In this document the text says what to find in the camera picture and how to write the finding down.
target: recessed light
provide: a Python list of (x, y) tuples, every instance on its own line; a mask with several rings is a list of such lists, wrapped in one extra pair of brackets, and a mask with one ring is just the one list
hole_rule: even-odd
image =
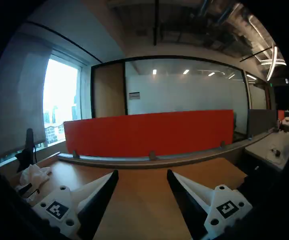
[(249, 75), (249, 74), (247, 74), (247, 76), (250, 77), (250, 78), (252, 78), (252, 79), (254, 79), (254, 80), (257, 80), (254, 76), (251, 76), (251, 75)]

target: glass wall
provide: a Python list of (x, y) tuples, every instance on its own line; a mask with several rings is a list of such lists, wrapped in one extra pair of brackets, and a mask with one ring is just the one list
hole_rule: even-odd
[(270, 97), (267, 82), (246, 73), (251, 98), (252, 109), (270, 109)]
[(247, 134), (248, 101), (243, 73), (186, 59), (126, 62), (128, 114), (233, 109), (235, 138)]

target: window blind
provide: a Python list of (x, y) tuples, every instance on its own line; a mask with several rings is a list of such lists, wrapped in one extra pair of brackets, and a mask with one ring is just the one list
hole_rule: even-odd
[(26, 130), (45, 141), (43, 85), (51, 48), (15, 34), (0, 59), (0, 158), (24, 149)]

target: red object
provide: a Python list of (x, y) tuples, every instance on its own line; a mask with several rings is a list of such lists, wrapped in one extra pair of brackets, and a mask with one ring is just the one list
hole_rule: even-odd
[(233, 111), (166, 112), (64, 123), (69, 153), (144, 157), (195, 152), (231, 144)]
[(282, 121), (285, 118), (285, 111), (284, 110), (278, 110), (278, 119)]

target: wooden desk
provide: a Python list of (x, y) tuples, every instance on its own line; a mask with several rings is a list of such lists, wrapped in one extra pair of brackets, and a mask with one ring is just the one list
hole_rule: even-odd
[[(60, 185), (74, 190), (113, 171), (61, 161), (52, 163), (50, 167), (50, 179), (40, 188), (35, 203)], [(171, 169), (209, 188), (226, 184), (235, 189), (246, 176), (224, 158)], [(94, 239), (190, 238), (167, 181), (167, 168), (119, 170), (119, 181)]]
[[(268, 160), (275, 161), (274, 154), (270, 151), (273, 147), (281, 152), (280, 163)], [(289, 158), (289, 132), (280, 131), (271, 133), (260, 141), (246, 147), (245, 151), (277, 171), (281, 171)]]

